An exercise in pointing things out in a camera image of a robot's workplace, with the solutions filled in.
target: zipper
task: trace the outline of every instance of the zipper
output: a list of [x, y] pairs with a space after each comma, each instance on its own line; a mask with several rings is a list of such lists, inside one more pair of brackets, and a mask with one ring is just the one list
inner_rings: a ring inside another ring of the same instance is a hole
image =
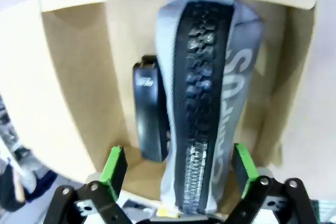
[[185, 214], [206, 208], [227, 38], [233, 7], [190, 2], [177, 28], [173, 108], [176, 125], [176, 205]]

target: brown cardboard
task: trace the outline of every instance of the brown cardboard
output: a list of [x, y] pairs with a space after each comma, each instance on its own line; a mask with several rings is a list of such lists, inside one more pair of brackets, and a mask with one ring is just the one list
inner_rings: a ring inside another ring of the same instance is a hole
[[[167, 1], [29, 0], [0, 13], [1, 93], [22, 142], [50, 168], [84, 182], [111, 146], [129, 146], [124, 189], [159, 199], [164, 163], [136, 148], [131, 68], [155, 53]], [[235, 141], [268, 165], [300, 84], [316, 0], [242, 1], [266, 27]]]

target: green tape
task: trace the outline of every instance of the green tape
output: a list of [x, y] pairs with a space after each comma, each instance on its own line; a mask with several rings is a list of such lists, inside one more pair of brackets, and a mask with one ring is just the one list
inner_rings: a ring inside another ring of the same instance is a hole
[[245, 167], [248, 176], [245, 188], [243, 190], [243, 193], [241, 194], [241, 197], [244, 198], [251, 187], [251, 183], [259, 177], [259, 174], [245, 144], [236, 144], [236, 148], [238, 150], [241, 160], [243, 161], [243, 166]]
[[119, 146], [115, 146], [111, 149], [111, 153], [107, 162], [105, 164], [104, 170], [100, 176], [100, 182], [106, 185], [109, 188], [110, 194], [115, 202], [117, 202], [118, 197], [116, 192], [112, 186], [113, 174], [116, 166], [118, 164], [118, 160], [121, 154], [122, 148]]

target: screw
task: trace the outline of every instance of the screw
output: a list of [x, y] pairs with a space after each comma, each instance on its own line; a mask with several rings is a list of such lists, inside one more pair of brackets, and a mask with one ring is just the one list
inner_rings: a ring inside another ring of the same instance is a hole
[[97, 184], [93, 184], [91, 186], [91, 190], [94, 191], [94, 190], [97, 190], [98, 189], [98, 185]]
[[68, 194], [70, 192], [70, 189], [69, 188], [65, 188], [64, 190], [63, 190], [63, 195], [66, 195], [66, 194]]
[[291, 180], [291, 181], [289, 182], [289, 186], [290, 186], [290, 187], [293, 187], [293, 188], [297, 188], [297, 187], [298, 187], [298, 183], [296, 183], [294, 180]]
[[262, 178], [260, 180], [260, 183], [263, 185], [263, 186], [267, 186], [268, 185], [268, 179], [267, 178]]

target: zipper teeth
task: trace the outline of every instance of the zipper teeth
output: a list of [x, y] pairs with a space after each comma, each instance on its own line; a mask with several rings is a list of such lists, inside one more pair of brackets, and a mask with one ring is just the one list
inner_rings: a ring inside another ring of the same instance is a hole
[[186, 56], [186, 156], [182, 210], [198, 213], [212, 114], [214, 44], [218, 8], [192, 3]]

